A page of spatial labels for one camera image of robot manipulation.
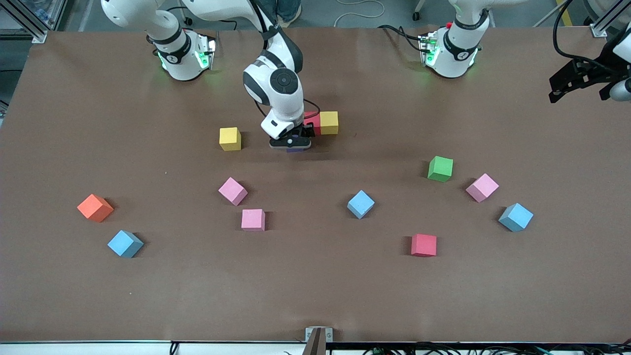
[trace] orange cube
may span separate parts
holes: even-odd
[[[85,201],[81,202],[81,205],[78,205],[77,209],[83,213],[85,218],[95,222],[103,222],[103,219],[114,211],[112,206],[110,206],[105,199],[94,194],[88,196]]]

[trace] pink cube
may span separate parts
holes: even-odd
[[[264,232],[265,212],[263,210],[243,210],[241,228],[248,232]]]
[[[247,195],[247,191],[233,178],[228,179],[219,192],[233,205],[238,205]]]
[[[500,186],[489,175],[484,174],[467,188],[467,192],[477,202],[482,202],[491,196],[498,187]]]
[[[417,234],[412,237],[412,255],[436,256],[436,236]]]

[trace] white cable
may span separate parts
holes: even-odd
[[[364,17],[364,18],[377,18],[377,17],[381,17],[381,15],[386,13],[386,7],[384,6],[384,4],[381,1],[377,1],[377,0],[361,0],[361,1],[357,1],[355,3],[342,3],[340,0],[335,0],[335,1],[337,1],[338,3],[340,3],[342,5],[359,5],[359,4],[363,4],[363,3],[377,3],[377,4],[381,5],[382,10],[381,10],[381,13],[379,15],[376,15],[376,16],[364,15],[364,14],[361,14],[361,13],[345,13],[345,14],[342,14],[340,17],[338,17],[335,20],[335,22],[333,23],[333,27],[337,27],[339,19],[341,19],[344,16],[355,15],[355,16]]]

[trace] metal bracket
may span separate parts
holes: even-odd
[[[615,2],[600,16],[593,24],[589,26],[594,38],[607,37],[607,28],[631,6],[631,0],[615,0]]]
[[[309,337],[311,336],[311,333],[314,331],[314,329],[322,329],[324,331],[324,335],[325,335],[325,340],[326,342],[333,342],[333,328],[331,327],[309,327],[309,328],[305,328],[305,341],[308,342],[309,341]]]
[[[48,31],[44,31],[44,36],[41,37],[33,37],[31,43],[33,44],[44,44],[46,43],[46,37],[48,37]]]
[[[594,26],[593,23],[589,24],[589,29],[590,29],[590,31],[592,31],[592,36],[594,38],[607,38],[607,31],[605,31],[605,30],[602,30],[602,31],[596,30],[596,27]]]

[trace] person's leg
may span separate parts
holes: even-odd
[[[265,12],[271,16],[276,15],[276,0],[258,0]]]
[[[300,0],[278,0],[276,5],[276,14],[286,23],[291,23],[298,16],[300,8]]]

